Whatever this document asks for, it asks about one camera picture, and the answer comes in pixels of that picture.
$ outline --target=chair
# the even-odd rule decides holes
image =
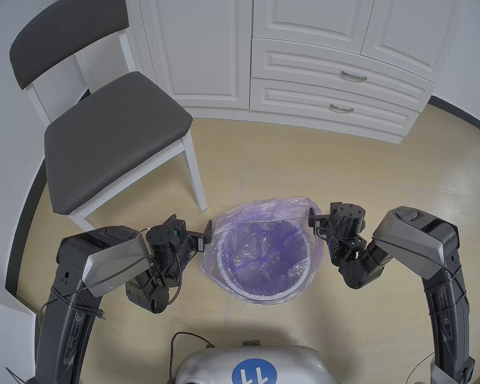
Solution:
[[[10,62],[46,126],[45,165],[55,213],[83,230],[86,216],[167,160],[183,153],[198,207],[207,208],[190,125],[175,100],[136,72],[125,29],[125,0],[59,0],[18,34]],[[93,92],[54,121],[33,81],[91,43],[118,33],[129,73]]]

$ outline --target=chair leg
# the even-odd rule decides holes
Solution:
[[[200,179],[200,172],[198,170],[197,158],[195,157],[195,150],[193,149],[192,135],[190,130],[181,139],[183,147],[183,158],[187,164],[187,168],[190,175],[190,182],[192,183],[193,193],[197,205],[201,211],[207,209],[207,202],[205,200],[204,188],[202,186],[202,180]]]
[[[73,211],[68,215],[68,217],[72,219],[73,222],[84,231],[91,231],[95,229],[92,223],[90,223],[85,217],[82,217],[82,215],[79,214],[77,211]]]

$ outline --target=white chair frame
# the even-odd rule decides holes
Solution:
[[[127,63],[128,72],[136,71],[135,63],[133,61],[132,51],[130,49],[130,44],[128,42],[126,31],[123,29],[118,32],[120,38],[120,44]],[[38,113],[40,120],[47,127],[50,125],[51,121],[45,112],[45,108],[38,97],[38,94],[35,90],[33,83],[30,83],[26,88],[27,94],[32,101],[33,106],[35,107],[36,112]],[[156,153],[142,164],[138,165],[131,171],[120,176],[110,185],[102,189],[89,201],[79,206],[68,216],[72,219],[81,229],[89,231],[95,229],[95,227],[87,220],[87,216],[100,207],[103,203],[111,199],[117,193],[123,191],[129,185],[133,184],[135,181],[145,176],[150,171],[159,167],[166,161],[170,160],[179,153],[183,153],[187,169],[190,174],[190,181],[193,187],[193,193],[195,194],[195,199],[197,205],[201,211],[207,209],[207,203],[205,200],[204,189],[202,186],[202,180],[200,179],[200,172],[198,170],[197,158],[195,156],[195,151],[193,149],[192,135],[190,130],[183,136],[181,139],[178,139],[176,142],[170,144],[168,147],[162,149],[160,152]]]

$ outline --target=gray chair seat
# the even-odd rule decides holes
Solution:
[[[92,93],[45,131],[53,211],[68,215],[183,137],[192,117],[139,72]]]

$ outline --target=metal handle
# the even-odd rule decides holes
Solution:
[[[360,81],[367,80],[367,76],[356,76],[356,75],[352,75],[350,73],[346,73],[345,71],[340,72],[340,74],[345,76],[345,77],[349,77],[350,79],[355,79],[355,80],[360,80]]]
[[[342,111],[342,112],[353,112],[353,108],[340,108],[337,106],[334,106],[333,104],[330,104],[331,109],[335,109],[337,111]]]

